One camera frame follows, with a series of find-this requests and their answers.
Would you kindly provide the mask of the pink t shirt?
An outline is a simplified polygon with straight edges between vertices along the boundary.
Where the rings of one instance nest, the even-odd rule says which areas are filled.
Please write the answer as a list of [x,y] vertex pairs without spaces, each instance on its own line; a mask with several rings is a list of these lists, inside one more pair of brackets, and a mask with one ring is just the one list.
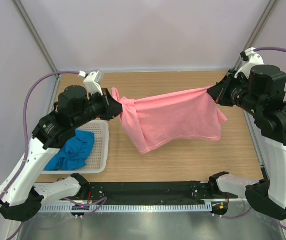
[[205,87],[135,100],[113,88],[112,97],[122,105],[123,130],[142,155],[177,139],[218,141],[227,120]]

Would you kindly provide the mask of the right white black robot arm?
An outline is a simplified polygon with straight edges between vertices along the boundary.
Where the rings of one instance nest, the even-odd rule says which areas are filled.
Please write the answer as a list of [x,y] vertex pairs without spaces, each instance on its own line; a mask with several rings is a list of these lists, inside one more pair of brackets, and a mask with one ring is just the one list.
[[286,74],[274,65],[256,65],[248,74],[227,71],[207,90],[220,106],[237,106],[250,114],[260,130],[269,162],[268,179],[245,180],[227,172],[209,178],[208,193],[225,192],[245,198],[250,207],[266,216],[286,219]]

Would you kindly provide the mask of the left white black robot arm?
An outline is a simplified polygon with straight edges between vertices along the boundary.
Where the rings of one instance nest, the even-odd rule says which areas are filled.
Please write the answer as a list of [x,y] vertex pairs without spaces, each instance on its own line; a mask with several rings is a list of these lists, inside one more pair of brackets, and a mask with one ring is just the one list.
[[78,173],[43,187],[34,183],[79,127],[97,118],[109,121],[121,113],[121,103],[106,88],[89,95],[81,86],[67,87],[54,103],[54,110],[39,121],[24,155],[0,185],[0,214],[7,220],[25,222],[51,202],[67,197],[85,199],[89,183]]

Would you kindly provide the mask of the white perforated plastic basket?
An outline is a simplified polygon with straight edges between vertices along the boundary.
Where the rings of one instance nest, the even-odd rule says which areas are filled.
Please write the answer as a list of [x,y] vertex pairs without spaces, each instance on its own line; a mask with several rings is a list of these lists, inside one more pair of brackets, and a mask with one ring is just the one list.
[[95,143],[93,150],[86,160],[86,166],[72,170],[58,170],[58,171],[43,171],[43,175],[71,175],[73,173],[79,174],[98,174],[102,172],[106,167],[108,157],[108,145],[109,145],[109,126],[108,123],[102,120],[94,120],[81,126],[78,130],[92,132],[95,134]]

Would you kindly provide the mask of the blue t shirt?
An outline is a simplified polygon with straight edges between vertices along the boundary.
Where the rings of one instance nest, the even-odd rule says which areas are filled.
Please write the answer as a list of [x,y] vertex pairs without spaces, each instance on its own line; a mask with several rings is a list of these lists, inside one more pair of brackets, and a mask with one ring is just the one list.
[[73,171],[86,166],[95,143],[95,134],[76,130],[75,136],[48,162],[45,171]]

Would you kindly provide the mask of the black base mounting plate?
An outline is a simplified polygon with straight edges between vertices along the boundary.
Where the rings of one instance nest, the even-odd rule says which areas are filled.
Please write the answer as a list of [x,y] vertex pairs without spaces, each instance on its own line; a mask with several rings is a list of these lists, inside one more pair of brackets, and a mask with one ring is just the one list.
[[236,199],[210,183],[176,182],[92,182],[77,194],[75,200],[97,201],[107,197],[106,205],[116,206],[183,206],[201,205],[209,199]]

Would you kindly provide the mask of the right aluminium frame post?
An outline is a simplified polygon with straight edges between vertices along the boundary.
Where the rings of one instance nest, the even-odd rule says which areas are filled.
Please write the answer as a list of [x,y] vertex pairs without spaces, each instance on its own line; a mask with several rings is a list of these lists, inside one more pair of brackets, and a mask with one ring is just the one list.
[[[256,40],[258,39],[259,35],[261,34],[263,28],[265,27],[266,23],[268,22],[268,19],[272,15],[274,9],[278,5],[279,0],[268,0],[265,7],[263,8],[262,13],[260,14],[253,30],[251,31],[245,45],[243,46],[243,49],[240,52],[252,47]],[[235,62],[235,65],[233,67],[233,70],[238,70],[241,66],[241,58],[240,54],[238,53],[237,61]]]

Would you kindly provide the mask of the aluminium frame post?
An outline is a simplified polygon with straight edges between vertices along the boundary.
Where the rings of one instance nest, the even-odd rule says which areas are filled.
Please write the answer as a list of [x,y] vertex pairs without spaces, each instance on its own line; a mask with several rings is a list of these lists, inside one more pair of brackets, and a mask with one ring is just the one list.
[[[274,9],[278,5],[279,0],[268,0],[265,7],[263,8],[262,13],[260,14],[253,30],[251,31],[245,45],[243,46],[243,49],[240,52],[252,47],[256,40],[258,39],[259,35],[261,34],[263,28],[265,27],[266,23],[268,22],[268,19],[272,15]],[[235,65],[233,67],[233,70],[238,70],[241,66],[241,58],[240,54],[238,53],[237,61],[235,62]]]
[[19,16],[21,17],[22,21],[24,22],[27,30],[29,31],[32,39],[34,40],[35,44],[37,45],[38,49],[40,50],[43,58],[45,59],[46,63],[50,67],[50,69],[53,72],[57,71],[57,67],[55,66],[47,48],[45,47],[40,35],[38,34],[38,31],[36,27],[34,26],[28,12],[26,11],[24,5],[20,0],[12,0],[11,1],[16,8]]

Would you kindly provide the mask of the left aluminium frame post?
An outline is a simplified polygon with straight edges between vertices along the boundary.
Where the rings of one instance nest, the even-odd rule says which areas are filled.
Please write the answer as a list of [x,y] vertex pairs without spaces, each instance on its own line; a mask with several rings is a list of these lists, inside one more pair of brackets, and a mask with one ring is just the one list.
[[11,1],[16,8],[19,16],[21,17],[22,21],[24,22],[27,30],[29,31],[32,39],[34,40],[35,44],[37,45],[38,49],[40,50],[43,58],[45,59],[46,63],[50,67],[50,69],[53,72],[57,71],[57,67],[55,66],[47,48],[45,47],[40,35],[38,34],[38,31],[36,27],[34,26],[28,12],[26,11],[24,5],[20,0],[12,0]]

